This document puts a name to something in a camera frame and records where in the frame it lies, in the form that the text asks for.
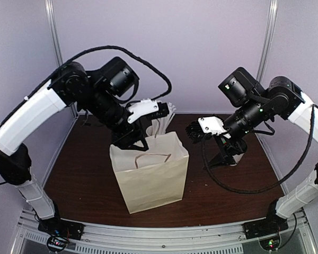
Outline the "white paper coffee cup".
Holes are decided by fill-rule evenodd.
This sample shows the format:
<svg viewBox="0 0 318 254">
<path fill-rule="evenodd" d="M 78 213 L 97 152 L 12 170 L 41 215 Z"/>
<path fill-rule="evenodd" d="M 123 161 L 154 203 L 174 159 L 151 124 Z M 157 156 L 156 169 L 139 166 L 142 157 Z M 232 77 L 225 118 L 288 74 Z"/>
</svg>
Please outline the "white paper coffee cup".
<svg viewBox="0 0 318 254">
<path fill-rule="evenodd" d="M 242 159 L 243 155 L 244 155 L 243 153 L 240 155 L 234 155 L 233 156 L 234 161 L 230 164 L 230 166 L 236 166 L 239 163 L 239 161 Z"/>
</svg>

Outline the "brown paper bag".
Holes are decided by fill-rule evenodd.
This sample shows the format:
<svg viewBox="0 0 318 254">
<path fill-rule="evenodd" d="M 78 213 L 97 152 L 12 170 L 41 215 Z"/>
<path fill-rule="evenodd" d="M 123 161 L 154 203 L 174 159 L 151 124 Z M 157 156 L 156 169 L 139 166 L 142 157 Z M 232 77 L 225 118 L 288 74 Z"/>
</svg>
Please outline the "brown paper bag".
<svg viewBox="0 0 318 254">
<path fill-rule="evenodd" d="M 181 201 L 189 153 L 176 132 L 146 138 L 147 151 L 110 146 L 110 159 L 130 214 Z"/>
</svg>

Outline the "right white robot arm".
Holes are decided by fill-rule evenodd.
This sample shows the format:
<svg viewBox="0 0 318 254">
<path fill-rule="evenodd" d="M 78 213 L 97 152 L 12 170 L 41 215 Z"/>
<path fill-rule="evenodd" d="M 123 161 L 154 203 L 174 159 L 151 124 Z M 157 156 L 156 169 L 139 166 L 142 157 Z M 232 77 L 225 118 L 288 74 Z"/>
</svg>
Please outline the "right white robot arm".
<svg viewBox="0 0 318 254">
<path fill-rule="evenodd" d="M 307 145 L 301 158 L 281 182 L 287 180 L 304 161 L 312 141 L 318 143 L 318 105 L 290 79 L 284 76 L 275 77 L 265 89 L 243 67 L 235 69 L 218 87 L 237 110 L 224 121 L 215 116 L 198 120 L 204 135 L 202 140 L 214 137 L 220 148 L 220 154 L 216 158 L 211 162 L 205 161 L 205 168 L 210 177 L 230 192 L 247 193 L 246 190 L 225 186 L 211 172 L 210 167 L 233 164 L 234 156 L 245 153 L 245 149 L 241 146 L 243 137 L 260 123 L 273 121 L 278 115 L 298 126 L 308 135 Z M 265 233 L 271 234 L 293 213 L 317 197 L 318 163 L 294 190 L 269 205 L 265 219 L 246 223 L 245 227 L 252 231 L 254 227 L 261 226 Z"/>
</svg>

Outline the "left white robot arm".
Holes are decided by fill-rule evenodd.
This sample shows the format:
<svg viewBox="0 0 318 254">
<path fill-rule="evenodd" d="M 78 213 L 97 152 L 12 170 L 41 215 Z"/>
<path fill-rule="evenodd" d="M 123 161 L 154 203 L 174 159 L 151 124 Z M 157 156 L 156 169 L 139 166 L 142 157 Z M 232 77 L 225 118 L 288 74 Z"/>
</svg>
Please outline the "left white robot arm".
<svg viewBox="0 0 318 254">
<path fill-rule="evenodd" d="M 146 151 L 148 145 L 137 121 L 156 112 L 157 102 L 144 99 L 129 104 L 120 99 L 128 89 L 137 89 L 138 85 L 138 75 L 120 57 L 96 70 L 86 70 L 73 61 L 51 74 L 0 123 L 0 175 L 18 189 L 54 235 L 62 234 L 66 224 L 31 173 L 32 161 L 25 139 L 53 115 L 76 104 L 111 130 L 114 146 Z"/>
</svg>

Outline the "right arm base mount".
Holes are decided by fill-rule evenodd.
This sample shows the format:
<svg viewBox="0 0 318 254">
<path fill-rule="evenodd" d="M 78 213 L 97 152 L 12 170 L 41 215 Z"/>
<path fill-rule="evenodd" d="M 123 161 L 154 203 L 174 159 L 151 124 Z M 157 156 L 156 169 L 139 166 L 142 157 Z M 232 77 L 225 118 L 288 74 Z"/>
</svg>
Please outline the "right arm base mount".
<svg viewBox="0 0 318 254">
<path fill-rule="evenodd" d="M 246 222 L 243 229 L 246 239 L 255 239 L 259 241 L 260 247 L 264 251 L 276 251 L 281 246 L 281 235 L 283 230 L 289 228 L 286 220 L 269 221 L 267 219 Z"/>
</svg>

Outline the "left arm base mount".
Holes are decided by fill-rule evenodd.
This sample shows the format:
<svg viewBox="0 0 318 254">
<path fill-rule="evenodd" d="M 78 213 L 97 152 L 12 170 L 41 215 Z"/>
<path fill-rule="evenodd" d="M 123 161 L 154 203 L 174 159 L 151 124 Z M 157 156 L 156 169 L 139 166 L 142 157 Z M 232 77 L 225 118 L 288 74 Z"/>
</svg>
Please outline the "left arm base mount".
<svg viewBox="0 0 318 254">
<path fill-rule="evenodd" d="M 47 220 L 38 219 L 38 222 L 38 230 L 49 235 L 46 246 L 52 252 L 65 250 L 71 244 L 71 240 L 80 240 L 84 231 L 84 224 L 56 217 Z"/>
</svg>

